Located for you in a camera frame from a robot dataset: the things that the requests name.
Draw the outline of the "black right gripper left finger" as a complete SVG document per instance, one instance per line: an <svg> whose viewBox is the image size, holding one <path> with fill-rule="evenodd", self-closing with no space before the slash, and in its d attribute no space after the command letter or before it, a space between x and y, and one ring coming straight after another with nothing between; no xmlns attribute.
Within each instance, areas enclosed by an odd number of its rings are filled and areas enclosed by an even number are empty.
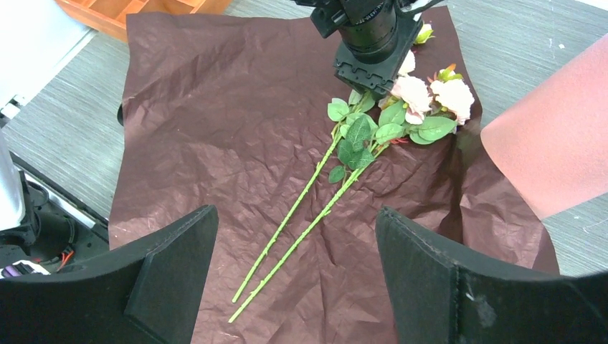
<svg viewBox="0 0 608 344"><path fill-rule="evenodd" d="M189 343L219 217L203 206L55 274L1 281L3 343Z"/></svg>

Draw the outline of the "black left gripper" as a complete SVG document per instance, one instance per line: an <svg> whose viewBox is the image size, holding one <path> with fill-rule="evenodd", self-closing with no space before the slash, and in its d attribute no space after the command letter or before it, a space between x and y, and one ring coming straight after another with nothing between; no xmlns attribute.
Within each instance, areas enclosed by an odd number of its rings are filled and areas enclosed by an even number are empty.
<svg viewBox="0 0 608 344"><path fill-rule="evenodd" d="M423 11L441 0L295 0L313 8L310 20L322 38L334 32L342 43L333 63L335 76L353 90L386 97L398 70L422 29Z"/></svg>

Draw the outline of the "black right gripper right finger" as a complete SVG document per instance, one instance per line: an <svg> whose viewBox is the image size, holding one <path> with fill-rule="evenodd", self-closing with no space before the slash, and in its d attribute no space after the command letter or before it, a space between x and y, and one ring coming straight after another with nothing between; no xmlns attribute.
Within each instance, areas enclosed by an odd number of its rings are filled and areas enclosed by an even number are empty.
<svg viewBox="0 0 608 344"><path fill-rule="evenodd" d="M400 343L605 343L607 274L509 264L390 208L376 240Z"/></svg>

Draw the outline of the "maroon and red wrapping paper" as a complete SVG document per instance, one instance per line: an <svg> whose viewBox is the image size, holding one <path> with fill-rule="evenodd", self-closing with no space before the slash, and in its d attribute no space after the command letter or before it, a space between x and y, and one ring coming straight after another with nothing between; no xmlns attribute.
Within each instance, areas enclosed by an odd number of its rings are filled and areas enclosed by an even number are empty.
<svg viewBox="0 0 608 344"><path fill-rule="evenodd" d="M219 229L193 343L400 343L376 240L390 208L509 264L555 275L544 225L479 138L385 150L233 322L232 297L331 143L326 113L349 88L338 37L307 19L131 14L125 148L110 212L119 247L204 204Z"/></svg>

